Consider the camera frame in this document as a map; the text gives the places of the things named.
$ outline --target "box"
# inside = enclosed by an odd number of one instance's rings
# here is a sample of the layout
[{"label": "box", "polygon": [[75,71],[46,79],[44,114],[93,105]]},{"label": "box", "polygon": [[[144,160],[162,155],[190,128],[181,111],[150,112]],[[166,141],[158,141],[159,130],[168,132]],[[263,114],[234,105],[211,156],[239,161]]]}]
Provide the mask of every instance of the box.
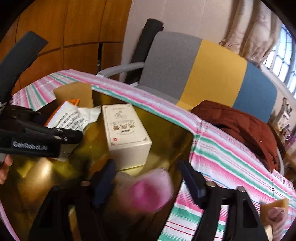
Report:
[{"label": "box", "polygon": [[152,141],[131,104],[103,106],[110,158],[117,170],[146,163]]}]

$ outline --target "red jacket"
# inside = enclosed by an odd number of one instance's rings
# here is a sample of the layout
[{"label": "red jacket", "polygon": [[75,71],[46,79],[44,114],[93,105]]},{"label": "red jacket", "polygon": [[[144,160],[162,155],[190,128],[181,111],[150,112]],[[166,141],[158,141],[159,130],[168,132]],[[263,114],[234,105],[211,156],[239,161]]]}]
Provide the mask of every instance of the red jacket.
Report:
[{"label": "red jacket", "polygon": [[269,171],[278,170],[276,140],[266,123],[237,109],[207,100],[191,112],[248,147]]}]

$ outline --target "curtain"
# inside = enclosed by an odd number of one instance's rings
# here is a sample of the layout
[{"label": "curtain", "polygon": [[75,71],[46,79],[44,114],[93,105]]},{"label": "curtain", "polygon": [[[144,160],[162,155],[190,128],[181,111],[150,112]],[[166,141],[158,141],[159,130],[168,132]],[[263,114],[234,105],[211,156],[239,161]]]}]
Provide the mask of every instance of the curtain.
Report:
[{"label": "curtain", "polygon": [[239,0],[227,38],[219,45],[239,54],[258,68],[279,40],[280,19],[259,0]]}]

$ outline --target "pink and green striped tablecloth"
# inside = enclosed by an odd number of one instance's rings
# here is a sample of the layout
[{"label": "pink and green striped tablecloth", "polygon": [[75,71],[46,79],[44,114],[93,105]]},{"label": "pink and green striped tablecloth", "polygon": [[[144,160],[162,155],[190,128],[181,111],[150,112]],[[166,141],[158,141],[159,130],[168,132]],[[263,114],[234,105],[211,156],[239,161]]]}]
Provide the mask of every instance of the pink and green striped tablecloth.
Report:
[{"label": "pink and green striped tablecloth", "polygon": [[[13,96],[13,104],[38,110],[53,101],[53,90],[72,82],[92,84],[92,89],[121,99],[148,112],[175,123],[194,135],[190,162],[206,179],[221,187],[235,189],[244,186],[255,208],[260,203],[289,199],[289,216],[284,233],[296,216],[296,194],[292,184],[277,171],[268,172],[255,155],[243,144],[166,100],[124,83],[75,70],[63,70],[50,74],[20,90]],[[191,240],[200,222],[202,210],[190,197],[182,183],[167,223],[159,237],[161,241]],[[215,240],[221,240],[226,224],[227,208],[222,206]]]}]

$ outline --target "chair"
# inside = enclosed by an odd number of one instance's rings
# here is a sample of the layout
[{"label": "chair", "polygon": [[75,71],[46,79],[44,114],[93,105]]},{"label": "chair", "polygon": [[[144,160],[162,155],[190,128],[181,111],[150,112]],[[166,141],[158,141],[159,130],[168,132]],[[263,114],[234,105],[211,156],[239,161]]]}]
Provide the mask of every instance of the chair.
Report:
[{"label": "chair", "polygon": [[99,72],[114,74],[143,68],[136,88],[186,110],[211,100],[267,122],[277,90],[255,66],[216,43],[176,32],[158,32],[145,62]]}]

